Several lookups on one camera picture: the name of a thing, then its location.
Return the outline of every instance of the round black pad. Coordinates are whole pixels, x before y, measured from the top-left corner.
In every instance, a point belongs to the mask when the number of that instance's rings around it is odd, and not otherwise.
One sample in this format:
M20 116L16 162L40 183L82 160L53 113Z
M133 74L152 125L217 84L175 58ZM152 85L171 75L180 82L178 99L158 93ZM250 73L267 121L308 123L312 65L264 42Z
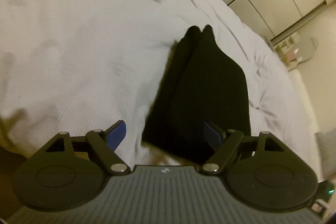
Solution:
M238 161L229 169L226 182L239 200L272 212L306 206L318 185L313 170L298 156L278 151Z
M102 189L103 171L93 162L63 152L28 160L13 176L13 189L26 206L62 211L93 199Z

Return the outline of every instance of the white duvet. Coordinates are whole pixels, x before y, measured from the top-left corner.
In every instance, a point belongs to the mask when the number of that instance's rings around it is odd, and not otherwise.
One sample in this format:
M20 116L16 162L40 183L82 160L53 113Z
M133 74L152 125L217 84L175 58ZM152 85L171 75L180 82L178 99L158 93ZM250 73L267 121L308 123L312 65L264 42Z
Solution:
M1 146L29 157L59 131L81 136L123 119L117 154L150 164L141 133L170 47L206 24L246 75L252 134L270 131L310 163L284 66L221 0L0 0Z

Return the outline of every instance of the triangular opening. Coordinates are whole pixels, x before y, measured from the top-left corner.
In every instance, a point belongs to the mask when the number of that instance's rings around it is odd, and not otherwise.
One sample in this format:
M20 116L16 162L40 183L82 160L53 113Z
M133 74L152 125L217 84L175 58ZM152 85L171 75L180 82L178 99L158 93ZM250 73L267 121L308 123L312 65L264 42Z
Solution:
M278 143L276 143L276 141L273 140L272 138L266 138L265 151L283 152L284 149Z
M63 139L58 139L46 150L46 152L62 152L62 151L64 151Z

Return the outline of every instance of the gray textured surface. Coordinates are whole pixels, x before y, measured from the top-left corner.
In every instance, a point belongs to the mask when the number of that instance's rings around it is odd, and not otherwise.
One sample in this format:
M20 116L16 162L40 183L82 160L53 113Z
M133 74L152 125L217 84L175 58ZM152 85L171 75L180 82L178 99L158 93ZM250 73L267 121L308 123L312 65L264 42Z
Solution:
M60 213L23 207L7 221L8 224L319 222L318 216L308 209L275 214L249 208L234 199L218 178L200 175L194 167L168 169L167 172L165 166L139 166L128 176L111 178L105 190L83 206Z
M322 171L325 178L336 175L336 128L329 132L316 133L322 160Z

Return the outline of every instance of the black pants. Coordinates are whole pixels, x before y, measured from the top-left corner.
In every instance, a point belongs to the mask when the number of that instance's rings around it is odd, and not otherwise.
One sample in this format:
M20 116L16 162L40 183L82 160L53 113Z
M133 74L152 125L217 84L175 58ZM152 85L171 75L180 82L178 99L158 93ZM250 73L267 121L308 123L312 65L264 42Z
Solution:
M176 46L142 139L202 164L214 153L204 122L251 135L244 72L219 49L209 25L203 32L190 27Z

